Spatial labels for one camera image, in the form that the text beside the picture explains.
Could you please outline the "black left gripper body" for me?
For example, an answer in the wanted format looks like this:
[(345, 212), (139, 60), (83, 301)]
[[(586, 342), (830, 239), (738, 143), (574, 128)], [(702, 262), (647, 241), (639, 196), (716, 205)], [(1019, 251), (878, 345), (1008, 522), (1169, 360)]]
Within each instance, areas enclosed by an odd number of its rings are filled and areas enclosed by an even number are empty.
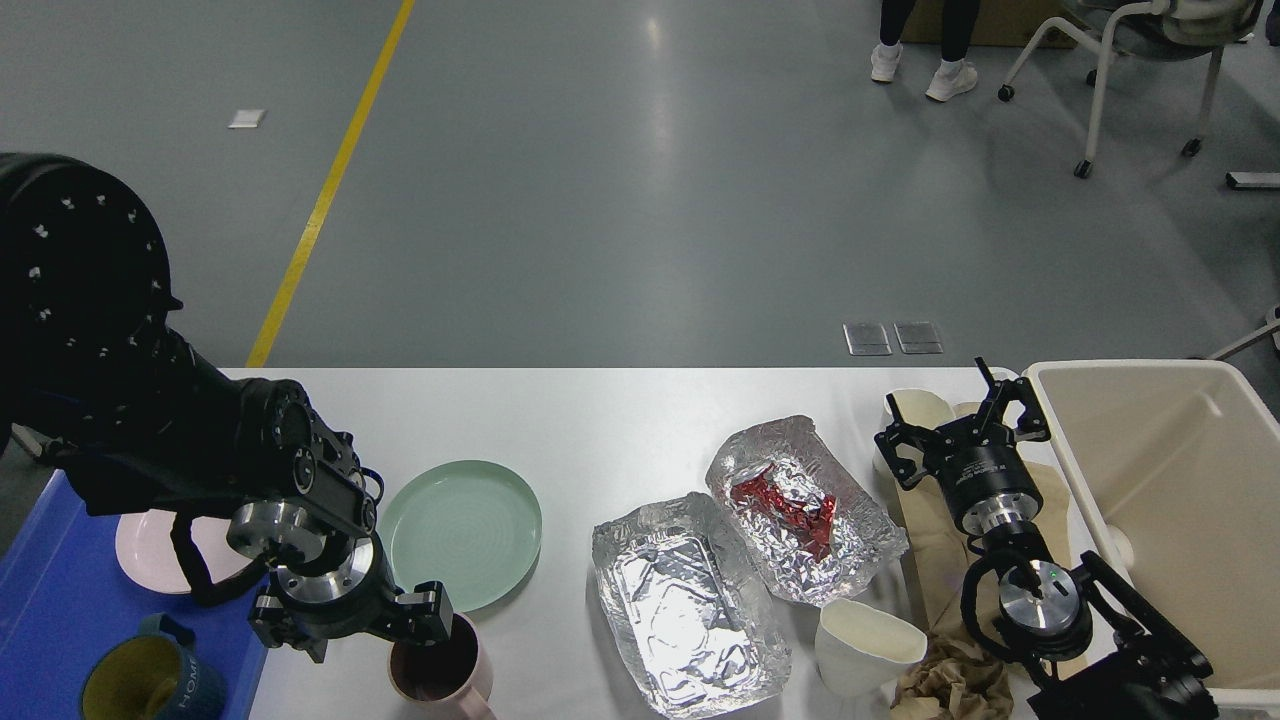
[(271, 570), (248, 621), (265, 647), (288, 644), (321, 664), (330, 641), (357, 634), (417, 647), (445, 643), (453, 619), (444, 584), (401, 589), (381, 541), (371, 537), (356, 541), (351, 555), (321, 575)]

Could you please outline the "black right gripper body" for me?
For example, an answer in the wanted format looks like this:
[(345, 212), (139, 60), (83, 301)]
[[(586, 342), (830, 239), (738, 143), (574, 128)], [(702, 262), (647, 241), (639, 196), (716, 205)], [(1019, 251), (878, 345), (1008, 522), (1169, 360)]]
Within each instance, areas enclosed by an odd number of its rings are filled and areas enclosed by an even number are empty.
[(954, 420), (934, 433), (940, 438), (925, 451), (925, 469), (959, 530), (983, 536), (1039, 514), (1043, 498), (1018, 452), (1019, 433), (978, 420)]

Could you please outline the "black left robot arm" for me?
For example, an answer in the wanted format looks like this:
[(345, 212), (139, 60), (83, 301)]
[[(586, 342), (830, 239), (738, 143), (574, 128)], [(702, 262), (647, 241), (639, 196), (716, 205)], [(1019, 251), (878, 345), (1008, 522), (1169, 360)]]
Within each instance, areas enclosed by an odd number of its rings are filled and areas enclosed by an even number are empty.
[(90, 164), (4, 152), (3, 428), (55, 443), (92, 516), (170, 511), (191, 594), (256, 594), (262, 644), (321, 662), (369, 633), (447, 642), (440, 582), (401, 589), (376, 533), (384, 484), (351, 433), (296, 380), (233, 380), (166, 318), (180, 309), (163, 234), (140, 196)]

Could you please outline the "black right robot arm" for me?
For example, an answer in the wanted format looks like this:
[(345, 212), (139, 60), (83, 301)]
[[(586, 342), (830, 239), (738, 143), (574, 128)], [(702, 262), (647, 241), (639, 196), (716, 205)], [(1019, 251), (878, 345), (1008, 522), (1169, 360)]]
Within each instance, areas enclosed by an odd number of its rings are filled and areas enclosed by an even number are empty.
[(1043, 497), (1018, 451), (1050, 427), (1025, 377), (975, 365), (987, 393), (973, 414), (929, 428), (887, 395), (876, 445), (901, 489), (936, 479), (977, 552), (963, 579), (963, 624), (980, 647), (1023, 666), (1039, 719), (1216, 719), (1206, 656), (1093, 551), (1056, 562), (1036, 516)]

